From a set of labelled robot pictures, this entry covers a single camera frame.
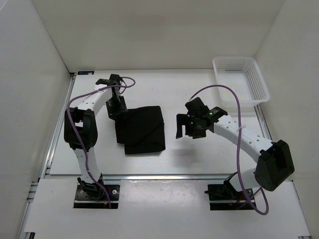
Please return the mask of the black shorts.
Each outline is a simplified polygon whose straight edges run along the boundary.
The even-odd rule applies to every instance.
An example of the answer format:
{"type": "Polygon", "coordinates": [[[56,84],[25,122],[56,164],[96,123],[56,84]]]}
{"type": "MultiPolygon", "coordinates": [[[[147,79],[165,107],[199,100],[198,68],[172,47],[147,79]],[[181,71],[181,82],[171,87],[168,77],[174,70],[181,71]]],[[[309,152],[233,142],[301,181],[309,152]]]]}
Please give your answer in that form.
{"type": "Polygon", "coordinates": [[[115,119],[118,144],[125,155],[160,153],[165,150],[164,120],[160,106],[128,109],[115,119]]]}

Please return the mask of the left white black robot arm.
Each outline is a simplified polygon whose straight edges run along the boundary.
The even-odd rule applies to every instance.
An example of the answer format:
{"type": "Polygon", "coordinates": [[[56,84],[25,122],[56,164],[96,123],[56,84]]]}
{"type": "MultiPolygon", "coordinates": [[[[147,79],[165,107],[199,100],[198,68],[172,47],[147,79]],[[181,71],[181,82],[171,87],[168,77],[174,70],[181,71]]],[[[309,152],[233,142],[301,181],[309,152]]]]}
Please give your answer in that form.
{"type": "Polygon", "coordinates": [[[109,106],[112,113],[125,111],[124,98],[119,94],[119,89],[125,87],[96,85],[94,91],[72,98],[65,110],[64,140],[78,160],[82,190],[95,200],[110,201],[95,157],[94,147],[98,139],[96,115],[103,106],[109,106]]]}

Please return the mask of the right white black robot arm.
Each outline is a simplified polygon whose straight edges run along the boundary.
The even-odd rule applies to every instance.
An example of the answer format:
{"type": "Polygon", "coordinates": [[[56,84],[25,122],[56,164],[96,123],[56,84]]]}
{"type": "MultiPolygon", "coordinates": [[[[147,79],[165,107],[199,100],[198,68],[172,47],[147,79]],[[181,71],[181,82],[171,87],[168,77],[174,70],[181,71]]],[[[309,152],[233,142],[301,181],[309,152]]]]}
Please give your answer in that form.
{"type": "Polygon", "coordinates": [[[224,181],[224,194],[229,199],[237,198],[247,188],[261,187],[272,192],[295,171],[290,148],[285,141],[274,142],[253,133],[219,107],[177,114],[176,127],[176,138],[183,135],[203,138],[206,131],[210,131],[229,140],[254,160],[255,168],[236,171],[224,181]]]}

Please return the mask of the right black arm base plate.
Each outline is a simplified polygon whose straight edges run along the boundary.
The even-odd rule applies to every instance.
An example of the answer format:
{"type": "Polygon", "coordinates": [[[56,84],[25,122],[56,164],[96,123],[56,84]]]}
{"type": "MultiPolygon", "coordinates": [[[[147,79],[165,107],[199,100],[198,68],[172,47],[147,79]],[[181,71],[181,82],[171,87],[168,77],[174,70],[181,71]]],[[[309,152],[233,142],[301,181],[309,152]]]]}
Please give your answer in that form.
{"type": "Polygon", "coordinates": [[[211,211],[253,210],[251,205],[246,203],[242,191],[228,192],[223,184],[208,184],[204,193],[209,197],[211,211]]]}

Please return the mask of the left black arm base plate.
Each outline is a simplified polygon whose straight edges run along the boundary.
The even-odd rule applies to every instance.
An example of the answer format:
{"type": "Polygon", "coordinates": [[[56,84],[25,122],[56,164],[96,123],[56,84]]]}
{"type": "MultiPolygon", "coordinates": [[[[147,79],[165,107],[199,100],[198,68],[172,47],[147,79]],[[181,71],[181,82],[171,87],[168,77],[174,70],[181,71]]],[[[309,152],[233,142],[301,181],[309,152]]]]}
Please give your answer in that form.
{"type": "Polygon", "coordinates": [[[84,183],[77,185],[73,208],[75,209],[117,209],[119,206],[120,185],[104,184],[109,197],[99,186],[86,188],[84,183]]]}

